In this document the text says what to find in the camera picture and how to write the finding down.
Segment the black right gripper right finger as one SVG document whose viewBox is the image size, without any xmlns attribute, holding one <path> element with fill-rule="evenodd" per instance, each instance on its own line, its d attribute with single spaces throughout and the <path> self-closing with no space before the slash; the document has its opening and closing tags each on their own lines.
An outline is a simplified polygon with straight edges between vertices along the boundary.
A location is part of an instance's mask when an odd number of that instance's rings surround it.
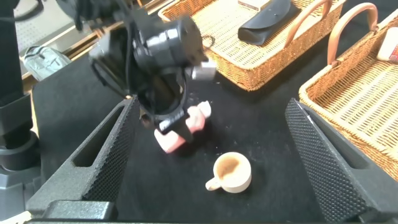
<svg viewBox="0 0 398 224">
<path fill-rule="evenodd" d="M 295 98 L 285 119 L 328 223 L 397 222 L 397 181 Z"/>
</svg>

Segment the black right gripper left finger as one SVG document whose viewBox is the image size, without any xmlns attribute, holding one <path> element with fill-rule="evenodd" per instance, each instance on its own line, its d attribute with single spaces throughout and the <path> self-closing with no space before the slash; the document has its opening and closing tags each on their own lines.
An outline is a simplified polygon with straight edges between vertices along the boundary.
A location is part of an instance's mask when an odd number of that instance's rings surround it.
<svg viewBox="0 0 398 224">
<path fill-rule="evenodd" d="M 60 203 L 115 202 L 138 118 L 137 99 L 117 104 L 28 200 L 26 209 L 44 215 Z"/>
</svg>

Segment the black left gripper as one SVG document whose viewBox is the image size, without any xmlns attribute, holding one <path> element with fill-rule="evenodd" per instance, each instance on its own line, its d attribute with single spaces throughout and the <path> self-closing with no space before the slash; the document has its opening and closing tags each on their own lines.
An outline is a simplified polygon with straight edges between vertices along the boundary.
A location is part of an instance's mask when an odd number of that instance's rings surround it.
<svg viewBox="0 0 398 224">
<path fill-rule="evenodd" d="M 177 133 L 186 142 L 193 141 L 186 120 L 190 117 L 186 110 L 187 80 L 184 75 L 166 75 L 155 77 L 149 86 L 138 93 L 144 120 L 157 123 L 156 130 L 161 134 L 171 131 Z"/>
</svg>

